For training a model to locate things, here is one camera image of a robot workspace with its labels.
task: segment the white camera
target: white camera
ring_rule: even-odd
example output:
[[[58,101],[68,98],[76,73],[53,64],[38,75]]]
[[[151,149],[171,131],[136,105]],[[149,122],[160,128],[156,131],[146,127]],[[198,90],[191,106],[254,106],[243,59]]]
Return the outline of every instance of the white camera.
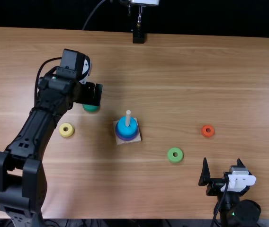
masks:
[[[160,0],[130,0],[131,4],[158,6]]]

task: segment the blue ring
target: blue ring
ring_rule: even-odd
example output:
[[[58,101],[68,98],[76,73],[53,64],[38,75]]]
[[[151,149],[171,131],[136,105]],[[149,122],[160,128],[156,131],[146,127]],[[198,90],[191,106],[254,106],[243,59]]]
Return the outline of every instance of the blue ring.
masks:
[[[130,118],[130,124],[128,127],[125,126],[126,117],[122,117],[117,123],[116,132],[122,138],[131,138],[138,133],[138,125],[135,119]]]

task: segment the green ring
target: green ring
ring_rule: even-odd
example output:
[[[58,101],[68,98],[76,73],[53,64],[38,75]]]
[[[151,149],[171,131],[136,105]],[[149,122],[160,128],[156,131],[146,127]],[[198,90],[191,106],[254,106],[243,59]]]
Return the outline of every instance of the green ring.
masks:
[[[83,104],[83,108],[84,108],[84,110],[86,110],[88,112],[95,112],[100,108],[100,106]]]
[[[168,160],[172,163],[178,163],[183,159],[183,152],[179,148],[170,148],[167,153]]]

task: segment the yellow ring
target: yellow ring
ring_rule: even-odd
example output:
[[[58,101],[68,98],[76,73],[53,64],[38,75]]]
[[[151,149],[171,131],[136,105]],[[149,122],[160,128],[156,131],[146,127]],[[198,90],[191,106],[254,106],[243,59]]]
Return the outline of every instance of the yellow ring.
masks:
[[[59,128],[59,132],[60,132],[60,135],[63,137],[70,137],[71,135],[73,135],[74,128],[69,123],[63,123],[61,124]]]

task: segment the orange ring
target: orange ring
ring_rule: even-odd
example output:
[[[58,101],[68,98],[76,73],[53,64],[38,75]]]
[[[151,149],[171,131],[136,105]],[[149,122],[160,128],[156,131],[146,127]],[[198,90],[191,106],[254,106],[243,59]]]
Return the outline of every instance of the orange ring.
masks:
[[[202,135],[205,137],[212,137],[215,134],[215,128],[211,125],[204,125],[201,131]]]

